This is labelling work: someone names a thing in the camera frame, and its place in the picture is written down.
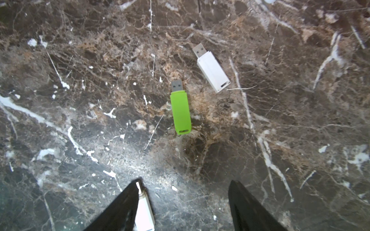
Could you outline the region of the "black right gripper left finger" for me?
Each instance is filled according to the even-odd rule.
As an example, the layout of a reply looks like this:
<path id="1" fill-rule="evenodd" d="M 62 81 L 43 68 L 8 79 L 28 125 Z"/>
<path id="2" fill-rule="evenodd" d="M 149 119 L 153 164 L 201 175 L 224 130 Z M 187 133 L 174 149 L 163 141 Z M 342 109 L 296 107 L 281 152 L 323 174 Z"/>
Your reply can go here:
<path id="1" fill-rule="evenodd" d="M 85 231 L 133 231 L 142 179 L 133 180 Z"/>

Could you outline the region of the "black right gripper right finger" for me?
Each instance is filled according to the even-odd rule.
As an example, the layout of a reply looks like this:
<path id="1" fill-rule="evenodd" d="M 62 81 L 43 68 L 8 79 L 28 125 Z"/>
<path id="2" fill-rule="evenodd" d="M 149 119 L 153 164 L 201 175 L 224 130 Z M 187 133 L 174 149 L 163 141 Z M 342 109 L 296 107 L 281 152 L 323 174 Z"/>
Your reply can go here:
<path id="1" fill-rule="evenodd" d="M 230 211 L 236 231 L 285 231 L 261 203 L 239 181 L 228 189 Z"/>

